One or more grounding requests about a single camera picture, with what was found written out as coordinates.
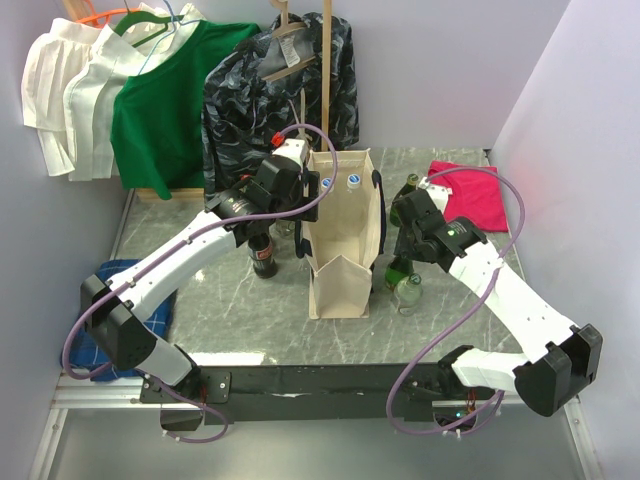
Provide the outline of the cream canvas tote bag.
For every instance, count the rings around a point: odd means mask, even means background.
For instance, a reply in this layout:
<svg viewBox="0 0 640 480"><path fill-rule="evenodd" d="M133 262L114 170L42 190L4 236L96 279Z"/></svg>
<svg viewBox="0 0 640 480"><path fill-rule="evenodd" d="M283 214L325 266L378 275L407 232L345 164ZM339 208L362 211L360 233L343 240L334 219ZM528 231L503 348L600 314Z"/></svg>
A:
<svg viewBox="0 0 640 480"><path fill-rule="evenodd" d="M382 177L371 151L337 153L334 190L318 205L318 220L303 222L296 232L299 256L310 268L309 317L356 319L369 316L374 265L384 251L386 208ZM358 174L354 193L347 177Z"/></svg>

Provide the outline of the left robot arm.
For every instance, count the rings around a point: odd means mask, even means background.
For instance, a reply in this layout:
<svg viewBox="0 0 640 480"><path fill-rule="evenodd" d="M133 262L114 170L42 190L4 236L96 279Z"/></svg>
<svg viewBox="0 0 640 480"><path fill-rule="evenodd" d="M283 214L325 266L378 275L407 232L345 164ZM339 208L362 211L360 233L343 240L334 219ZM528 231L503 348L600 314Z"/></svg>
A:
<svg viewBox="0 0 640 480"><path fill-rule="evenodd" d="M319 174L308 163L306 153L276 149L255 174L214 194L203 211L149 256L106 281L93 275L83 282L79 325L106 355L108 366L159 379L179 402L197 395L198 365L145 323L198 270L268 234L277 220L316 220Z"/></svg>

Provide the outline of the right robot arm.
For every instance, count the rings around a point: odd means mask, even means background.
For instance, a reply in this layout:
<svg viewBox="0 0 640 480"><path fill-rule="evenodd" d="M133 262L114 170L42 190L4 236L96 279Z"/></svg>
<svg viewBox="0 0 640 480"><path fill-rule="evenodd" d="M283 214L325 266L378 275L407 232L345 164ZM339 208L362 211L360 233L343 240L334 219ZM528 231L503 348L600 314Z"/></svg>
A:
<svg viewBox="0 0 640 480"><path fill-rule="evenodd" d="M518 342L518 354L456 348L438 363L429 387L460 398L484 387L517 394L550 417L596 378L603 337L578 326L545 302L500 257L468 218L446 221L425 189L393 203L400 222L397 255L435 264L482 299Z"/></svg>

